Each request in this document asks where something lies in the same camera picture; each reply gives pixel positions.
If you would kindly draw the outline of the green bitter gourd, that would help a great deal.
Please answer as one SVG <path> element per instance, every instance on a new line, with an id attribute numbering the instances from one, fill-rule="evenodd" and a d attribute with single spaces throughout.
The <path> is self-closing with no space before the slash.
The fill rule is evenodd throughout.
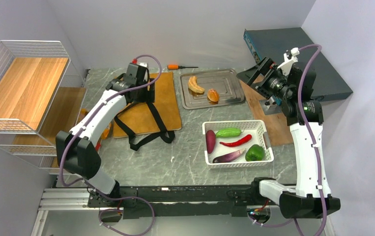
<path id="1" fill-rule="evenodd" d="M 216 133 L 216 138 L 235 138 L 240 136 L 242 130 L 239 128 L 224 128 Z"/>

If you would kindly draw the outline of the metal bracket stand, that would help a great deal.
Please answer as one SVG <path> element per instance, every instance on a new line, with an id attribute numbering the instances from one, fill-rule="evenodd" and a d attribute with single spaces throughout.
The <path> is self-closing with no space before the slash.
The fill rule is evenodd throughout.
<path id="1" fill-rule="evenodd" d="M 260 100 L 259 103 L 266 116 L 282 113 L 281 108 L 272 100 Z"/>

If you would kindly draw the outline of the round glazed bread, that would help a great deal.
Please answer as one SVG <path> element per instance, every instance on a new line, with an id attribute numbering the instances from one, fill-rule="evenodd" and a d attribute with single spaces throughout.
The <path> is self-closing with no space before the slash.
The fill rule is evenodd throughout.
<path id="1" fill-rule="evenodd" d="M 220 96 L 219 96 L 219 93 L 215 89 L 211 88 L 207 92 L 207 98 L 209 101 L 216 103 L 219 101 Z"/>

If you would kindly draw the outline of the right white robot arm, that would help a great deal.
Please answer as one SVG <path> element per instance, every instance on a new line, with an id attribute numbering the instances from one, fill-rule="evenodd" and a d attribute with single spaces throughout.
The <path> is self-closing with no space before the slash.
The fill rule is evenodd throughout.
<path id="1" fill-rule="evenodd" d="M 295 187 L 258 177 L 254 180 L 257 186 L 249 192 L 252 202 L 262 204 L 270 199 L 287 219 L 320 219 L 340 210 L 341 201 L 332 196 L 323 167 L 323 109 L 319 101 L 311 98 L 316 73 L 294 65 L 285 69 L 265 57 L 237 78 L 264 98 L 274 96 L 281 100 L 296 156 Z"/>

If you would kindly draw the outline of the silver metal tray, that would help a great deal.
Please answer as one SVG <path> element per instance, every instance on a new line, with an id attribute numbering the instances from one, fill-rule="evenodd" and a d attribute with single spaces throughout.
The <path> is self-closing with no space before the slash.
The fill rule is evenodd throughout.
<path id="1" fill-rule="evenodd" d="M 218 69 L 190 72 L 180 75 L 182 105 L 187 110 L 227 106 L 245 102 L 245 94 L 234 69 Z M 197 77 L 198 86 L 204 93 L 195 93 L 188 88 L 190 77 Z M 213 102 L 207 97 L 210 89 L 219 94 L 219 100 Z"/>

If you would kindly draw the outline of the green bell pepper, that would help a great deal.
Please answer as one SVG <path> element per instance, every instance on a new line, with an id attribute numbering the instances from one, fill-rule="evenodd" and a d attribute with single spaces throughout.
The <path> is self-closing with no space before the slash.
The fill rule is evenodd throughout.
<path id="1" fill-rule="evenodd" d="M 265 150 L 260 145 L 252 145 L 245 154 L 245 160 L 251 161 L 262 161 L 265 158 Z"/>

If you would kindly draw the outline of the yellow snack packet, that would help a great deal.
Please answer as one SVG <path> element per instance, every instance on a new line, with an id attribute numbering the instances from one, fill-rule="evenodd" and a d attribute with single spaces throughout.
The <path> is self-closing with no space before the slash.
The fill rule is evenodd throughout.
<path id="1" fill-rule="evenodd" d="M 81 122 L 88 115 L 88 113 L 89 113 L 89 111 L 87 109 L 82 108 L 79 112 L 79 116 L 78 116 L 78 119 L 77 119 L 76 123 Z M 100 138 L 97 142 L 98 144 L 101 144 L 102 140 L 107 139 L 107 137 L 109 135 L 109 132 L 111 130 L 111 127 L 112 127 L 112 123 L 109 122 L 107 124 L 107 126 L 105 127 L 105 129 L 101 132 Z"/>

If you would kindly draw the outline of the red chili pepper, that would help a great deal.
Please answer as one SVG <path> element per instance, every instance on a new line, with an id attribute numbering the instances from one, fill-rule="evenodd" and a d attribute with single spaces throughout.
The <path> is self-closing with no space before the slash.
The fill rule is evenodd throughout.
<path id="1" fill-rule="evenodd" d="M 241 146 L 243 144 L 246 144 L 247 142 L 251 141 L 252 140 L 252 135 L 251 134 L 248 134 L 246 136 L 244 136 L 243 138 L 235 141 L 235 142 L 231 142 L 231 143 L 226 143 L 226 142 L 219 142 L 219 144 L 223 145 L 223 146 L 226 146 L 226 147 L 238 147 L 238 146 Z"/>

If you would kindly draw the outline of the purple sweet potato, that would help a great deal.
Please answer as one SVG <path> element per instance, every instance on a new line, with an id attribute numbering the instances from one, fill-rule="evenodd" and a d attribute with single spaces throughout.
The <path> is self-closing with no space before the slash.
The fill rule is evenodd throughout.
<path id="1" fill-rule="evenodd" d="M 216 134 L 213 130 L 208 130 L 205 134 L 206 141 L 206 151 L 208 154 L 211 154 L 214 151 L 216 144 Z"/>

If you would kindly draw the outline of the white plastic basket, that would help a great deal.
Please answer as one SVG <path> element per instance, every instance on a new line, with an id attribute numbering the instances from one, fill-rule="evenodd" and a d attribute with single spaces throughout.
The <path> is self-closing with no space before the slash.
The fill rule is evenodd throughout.
<path id="1" fill-rule="evenodd" d="M 274 161 L 262 120 L 208 121 L 202 124 L 202 135 L 210 169 L 256 167 Z"/>

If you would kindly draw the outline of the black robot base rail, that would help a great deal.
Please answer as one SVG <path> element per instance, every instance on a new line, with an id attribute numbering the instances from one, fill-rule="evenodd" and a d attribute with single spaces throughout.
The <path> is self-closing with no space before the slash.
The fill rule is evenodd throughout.
<path id="1" fill-rule="evenodd" d="M 122 200 L 108 200 L 86 188 L 52 188 L 43 192 L 39 210 L 119 209 L 119 216 L 107 212 L 109 222 L 165 216 L 229 215 L 251 216 L 266 223 L 274 204 L 256 196 L 250 185 L 122 186 Z"/>

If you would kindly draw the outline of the orange handled screwdriver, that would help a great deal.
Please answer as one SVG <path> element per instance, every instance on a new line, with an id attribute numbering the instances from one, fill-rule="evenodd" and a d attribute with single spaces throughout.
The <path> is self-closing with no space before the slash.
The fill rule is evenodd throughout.
<path id="1" fill-rule="evenodd" d="M 178 64 L 169 64 L 167 65 L 168 70 L 179 70 L 179 69 L 185 69 L 185 68 L 198 68 L 197 66 L 182 66 Z"/>

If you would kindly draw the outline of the long croissant bread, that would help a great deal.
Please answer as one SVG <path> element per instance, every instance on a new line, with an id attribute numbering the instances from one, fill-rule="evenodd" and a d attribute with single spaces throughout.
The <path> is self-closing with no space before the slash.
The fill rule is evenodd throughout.
<path id="1" fill-rule="evenodd" d="M 202 94 L 204 93 L 205 89 L 203 87 L 200 87 L 197 83 L 197 77 L 196 76 L 191 76 L 188 80 L 188 88 L 194 92 L 194 93 L 199 93 Z"/>

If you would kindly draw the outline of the purple eggplant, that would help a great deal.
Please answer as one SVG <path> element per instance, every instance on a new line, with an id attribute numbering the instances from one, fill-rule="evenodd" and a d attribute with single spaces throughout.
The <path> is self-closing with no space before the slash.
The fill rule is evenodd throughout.
<path id="1" fill-rule="evenodd" d="M 229 162 L 232 162 L 232 161 L 238 159 L 244 153 L 245 150 L 246 149 L 243 148 L 243 149 L 239 149 L 237 151 L 231 152 L 231 153 L 227 153 L 227 154 L 215 157 L 212 160 L 212 163 L 229 163 Z"/>

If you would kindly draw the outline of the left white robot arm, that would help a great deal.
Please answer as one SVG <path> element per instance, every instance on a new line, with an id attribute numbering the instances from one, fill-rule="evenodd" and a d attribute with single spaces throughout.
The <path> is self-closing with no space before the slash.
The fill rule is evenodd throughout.
<path id="1" fill-rule="evenodd" d="M 112 207 L 119 202 L 120 185 L 102 170 L 95 146 L 119 111 L 146 98 L 151 82 L 147 63 L 129 63 L 125 73 L 107 83 L 99 101 L 77 125 L 68 132 L 58 132 L 56 152 L 59 179 L 64 186 L 68 185 L 63 177 L 67 171 L 100 193 L 105 205 Z"/>

